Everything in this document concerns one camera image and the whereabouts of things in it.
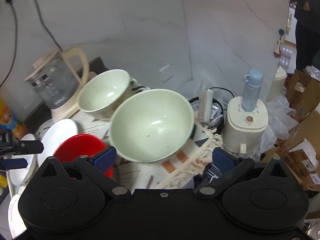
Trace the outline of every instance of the triangular cutout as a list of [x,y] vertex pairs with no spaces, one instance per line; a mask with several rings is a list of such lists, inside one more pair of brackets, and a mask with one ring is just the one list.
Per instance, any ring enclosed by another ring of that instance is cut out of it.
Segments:
[[273,166],[273,169],[270,173],[270,176],[275,176],[275,177],[283,177],[286,178],[287,175],[285,174],[284,170],[282,169],[281,165],[279,163],[276,163]]
[[52,163],[49,163],[47,167],[45,168],[44,172],[42,173],[41,177],[51,177],[51,176],[57,176],[56,170]]

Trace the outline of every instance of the bottle cap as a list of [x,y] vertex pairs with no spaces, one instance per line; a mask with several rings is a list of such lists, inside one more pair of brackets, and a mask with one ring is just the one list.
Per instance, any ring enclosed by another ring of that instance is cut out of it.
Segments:
[[251,88],[261,87],[262,79],[262,72],[257,69],[249,70],[248,73],[242,78],[242,80]]

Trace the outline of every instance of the glass kettle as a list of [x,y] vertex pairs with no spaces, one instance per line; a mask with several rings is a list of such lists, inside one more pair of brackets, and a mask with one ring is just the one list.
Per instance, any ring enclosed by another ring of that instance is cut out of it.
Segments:
[[[82,78],[69,62],[73,56],[81,60]],[[89,76],[88,59],[82,49],[54,50],[37,60],[31,72],[25,80],[51,109],[54,122],[68,118],[77,111],[77,96]]]

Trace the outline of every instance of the black pants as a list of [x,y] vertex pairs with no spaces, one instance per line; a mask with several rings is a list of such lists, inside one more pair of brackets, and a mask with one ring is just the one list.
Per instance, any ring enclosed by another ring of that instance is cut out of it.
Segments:
[[320,49],[320,34],[297,23],[296,26],[297,59],[296,69],[302,71],[312,65],[312,59]]

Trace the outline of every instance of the hand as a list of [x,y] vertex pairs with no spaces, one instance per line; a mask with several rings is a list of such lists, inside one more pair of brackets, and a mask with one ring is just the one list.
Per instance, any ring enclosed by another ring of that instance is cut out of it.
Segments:
[[308,3],[308,2],[306,2],[306,3],[304,4],[303,9],[304,9],[305,11],[310,11],[310,6],[309,6],[309,3]]

